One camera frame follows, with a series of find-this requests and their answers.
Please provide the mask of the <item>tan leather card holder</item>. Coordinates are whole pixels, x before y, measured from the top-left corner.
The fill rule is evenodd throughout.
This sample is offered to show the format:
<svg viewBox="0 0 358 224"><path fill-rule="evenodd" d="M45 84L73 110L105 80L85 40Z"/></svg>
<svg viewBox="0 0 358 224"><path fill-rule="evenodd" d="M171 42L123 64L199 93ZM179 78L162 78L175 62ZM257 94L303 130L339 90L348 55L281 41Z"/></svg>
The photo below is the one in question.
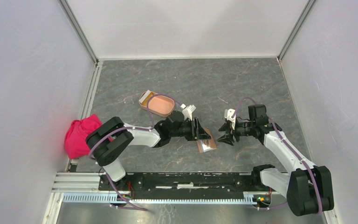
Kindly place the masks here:
<svg viewBox="0 0 358 224"><path fill-rule="evenodd" d="M217 148L215 140L211 134L211 132L209 131L209 129L205 129L206 133L210 135L210 139L207 140L198 140L197 141L197 146L198 146L198 150L200 153L204 153L210 150L214 150Z"/></svg>

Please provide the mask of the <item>pink oval tray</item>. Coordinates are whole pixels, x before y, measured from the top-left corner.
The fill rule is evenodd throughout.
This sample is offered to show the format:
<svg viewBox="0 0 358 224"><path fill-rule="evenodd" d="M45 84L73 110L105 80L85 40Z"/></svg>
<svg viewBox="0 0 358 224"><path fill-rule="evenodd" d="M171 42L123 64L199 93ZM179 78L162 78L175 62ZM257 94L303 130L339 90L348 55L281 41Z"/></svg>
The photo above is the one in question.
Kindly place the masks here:
<svg viewBox="0 0 358 224"><path fill-rule="evenodd" d="M150 90L143 92L138 100L141 108L147 110L147 103L149 103L151 113L161 117L170 115L175 108L175 101L166 96L156 96L150 100L154 95L157 95L157 93Z"/></svg>

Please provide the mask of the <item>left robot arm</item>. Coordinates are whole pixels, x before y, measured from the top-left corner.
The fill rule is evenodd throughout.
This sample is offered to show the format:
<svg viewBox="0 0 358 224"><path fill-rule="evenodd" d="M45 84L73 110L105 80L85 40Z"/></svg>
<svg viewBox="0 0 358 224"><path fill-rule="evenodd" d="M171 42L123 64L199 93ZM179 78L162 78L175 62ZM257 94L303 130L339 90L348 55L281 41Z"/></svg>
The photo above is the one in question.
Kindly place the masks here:
<svg viewBox="0 0 358 224"><path fill-rule="evenodd" d="M89 134L85 143L89 155L103 168L116 190L123 190L128 184L126 171L119 156L128 146L158 148L168 144L171 138L184 137L187 141L210 140L197 117L186 117L180 111L173 111L153 127L140 127L124 123L113 117Z"/></svg>

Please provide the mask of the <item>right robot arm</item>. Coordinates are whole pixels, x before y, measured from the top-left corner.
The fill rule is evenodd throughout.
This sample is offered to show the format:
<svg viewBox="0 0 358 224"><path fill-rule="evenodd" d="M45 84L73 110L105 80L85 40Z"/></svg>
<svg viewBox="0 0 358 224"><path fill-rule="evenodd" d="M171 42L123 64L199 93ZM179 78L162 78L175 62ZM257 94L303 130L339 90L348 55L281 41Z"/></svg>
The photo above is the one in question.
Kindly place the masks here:
<svg viewBox="0 0 358 224"><path fill-rule="evenodd" d="M266 187L275 190L286 198L296 216L334 209L331 172L300 153L279 125L267 116L265 105L249 106L249 118L244 121L236 114L234 109L225 110L225 123L219 129L224 135L218 142L233 145L240 137L252 136L274 154L287 172L284 174L270 164L254 167L250 183L255 190Z"/></svg>

